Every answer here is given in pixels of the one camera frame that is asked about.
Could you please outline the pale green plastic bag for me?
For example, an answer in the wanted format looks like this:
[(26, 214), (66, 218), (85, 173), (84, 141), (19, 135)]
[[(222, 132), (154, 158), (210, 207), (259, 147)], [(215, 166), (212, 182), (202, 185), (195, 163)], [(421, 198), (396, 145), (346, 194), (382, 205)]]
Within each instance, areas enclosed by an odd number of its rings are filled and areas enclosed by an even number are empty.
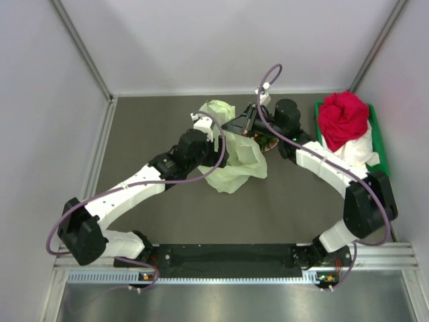
[[(210, 100), (200, 108), (211, 114), (221, 125), (236, 118), (235, 106), (220, 100)], [(267, 178), (267, 162), (259, 145), (251, 138), (225, 132), (229, 158), (226, 166), (206, 177), (207, 183), (219, 193), (233, 194), (249, 178)]]

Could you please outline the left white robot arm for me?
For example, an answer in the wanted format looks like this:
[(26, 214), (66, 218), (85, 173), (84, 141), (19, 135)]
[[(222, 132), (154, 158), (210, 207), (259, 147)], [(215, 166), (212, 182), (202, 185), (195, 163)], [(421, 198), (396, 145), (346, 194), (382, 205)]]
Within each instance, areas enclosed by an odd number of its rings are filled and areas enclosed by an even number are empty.
[(85, 202), (69, 200), (58, 237), (81, 266), (99, 258), (126, 258), (145, 266), (152, 257), (148, 238), (139, 231), (112, 231), (110, 224), (146, 199), (190, 182), (188, 175), (195, 168), (223, 167), (227, 158), (224, 135), (216, 144), (207, 133), (189, 129), (170, 151), (157, 155), (112, 189)]

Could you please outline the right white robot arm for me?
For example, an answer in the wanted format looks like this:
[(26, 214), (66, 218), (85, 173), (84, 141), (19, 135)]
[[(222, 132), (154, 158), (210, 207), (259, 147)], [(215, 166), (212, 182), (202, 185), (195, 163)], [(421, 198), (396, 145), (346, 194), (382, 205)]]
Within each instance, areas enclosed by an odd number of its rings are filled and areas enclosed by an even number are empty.
[(300, 111), (293, 100), (278, 101), (273, 114), (252, 103), (223, 129), (248, 138), (277, 138), (283, 159), (311, 171), (344, 199), (343, 218), (313, 239), (306, 260), (309, 266), (329, 265), (341, 248), (381, 228), (390, 235), (390, 223), (398, 211), (386, 173), (350, 166), (314, 141), (301, 128)]

